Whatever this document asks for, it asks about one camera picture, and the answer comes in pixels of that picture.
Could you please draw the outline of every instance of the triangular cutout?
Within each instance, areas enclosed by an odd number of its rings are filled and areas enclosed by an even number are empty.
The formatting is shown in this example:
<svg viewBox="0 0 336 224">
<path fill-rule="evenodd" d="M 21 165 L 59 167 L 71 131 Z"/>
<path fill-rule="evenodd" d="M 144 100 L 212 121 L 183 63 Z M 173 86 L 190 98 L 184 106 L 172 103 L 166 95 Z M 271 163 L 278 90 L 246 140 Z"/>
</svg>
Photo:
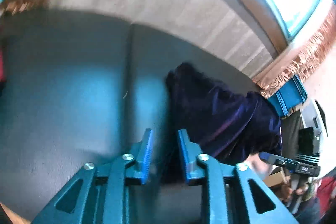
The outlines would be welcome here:
<svg viewBox="0 0 336 224">
<path fill-rule="evenodd" d="M 263 214 L 275 209 L 275 204 L 253 179 L 248 180 L 257 213 Z"/>
<path fill-rule="evenodd" d="M 55 208 L 68 214 L 73 213 L 82 185 L 83 180 L 77 180 L 56 203 Z"/>
</svg>

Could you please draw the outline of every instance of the red clothing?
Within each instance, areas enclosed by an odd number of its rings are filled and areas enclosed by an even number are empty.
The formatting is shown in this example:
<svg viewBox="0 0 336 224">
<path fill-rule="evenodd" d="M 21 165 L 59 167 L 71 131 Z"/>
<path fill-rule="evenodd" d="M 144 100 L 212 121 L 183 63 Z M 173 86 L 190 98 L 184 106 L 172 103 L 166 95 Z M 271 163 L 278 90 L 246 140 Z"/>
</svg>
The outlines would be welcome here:
<svg viewBox="0 0 336 224">
<path fill-rule="evenodd" d="M 336 187 L 336 180 L 333 177 L 326 177 L 322 179 L 322 183 L 317 190 L 317 197 L 320 200 L 320 212 L 323 216 L 329 209 L 331 204 L 331 193 Z"/>
</svg>

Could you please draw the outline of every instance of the dark purple velvet cloth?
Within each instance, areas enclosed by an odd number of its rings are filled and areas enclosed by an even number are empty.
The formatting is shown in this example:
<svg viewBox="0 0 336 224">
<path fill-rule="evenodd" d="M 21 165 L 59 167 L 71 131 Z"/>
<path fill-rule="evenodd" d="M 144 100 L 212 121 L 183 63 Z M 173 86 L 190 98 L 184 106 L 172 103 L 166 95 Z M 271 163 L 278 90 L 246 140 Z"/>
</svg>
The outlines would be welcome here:
<svg viewBox="0 0 336 224">
<path fill-rule="evenodd" d="M 281 155 L 280 118 L 258 93 L 235 94 L 189 63 L 171 71 L 166 83 L 174 131 L 186 128 L 204 153 L 232 165 L 250 153 Z"/>
</svg>

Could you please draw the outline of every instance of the screw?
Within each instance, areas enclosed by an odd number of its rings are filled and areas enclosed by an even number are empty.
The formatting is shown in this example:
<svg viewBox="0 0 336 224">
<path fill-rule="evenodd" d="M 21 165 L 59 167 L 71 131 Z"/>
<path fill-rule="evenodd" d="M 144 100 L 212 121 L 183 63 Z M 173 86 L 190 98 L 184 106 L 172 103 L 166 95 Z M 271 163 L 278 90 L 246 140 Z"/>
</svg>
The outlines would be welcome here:
<svg viewBox="0 0 336 224">
<path fill-rule="evenodd" d="M 239 163 L 237 164 L 237 168 L 239 171 L 246 171 L 248 169 L 248 166 L 245 163 Z"/>
<path fill-rule="evenodd" d="M 134 156 L 132 154 L 123 154 L 123 160 L 132 160 Z"/>
<path fill-rule="evenodd" d="M 87 162 L 84 164 L 85 170 L 92 170 L 95 167 L 95 165 L 92 162 Z"/>
<path fill-rule="evenodd" d="M 208 160 L 210 157 L 209 157 L 209 155 L 208 154 L 199 154 L 198 155 L 198 158 L 200 159 L 200 160 Z"/>
</svg>

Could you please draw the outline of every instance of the brown fringe curtain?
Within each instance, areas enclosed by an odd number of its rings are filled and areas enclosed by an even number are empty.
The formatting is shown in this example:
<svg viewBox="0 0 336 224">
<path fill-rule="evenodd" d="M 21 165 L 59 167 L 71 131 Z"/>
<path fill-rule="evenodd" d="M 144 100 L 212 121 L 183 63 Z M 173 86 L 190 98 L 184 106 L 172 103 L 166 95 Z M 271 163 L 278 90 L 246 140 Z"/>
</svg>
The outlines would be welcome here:
<svg viewBox="0 0 336 224">
<path fill-rule="evenodd" d="M 279 90 L 294 74 L 304 83 L 325 60 L 326 55 L 336 42 L 336 5 L 333 4 L 324 22 L 314 35 L 303 45 L 299 53 L 271 82 L 265 77 L 258 77 L 253 81 L 262 88 L 262 96 L 269 98 Z"/>
</svg>

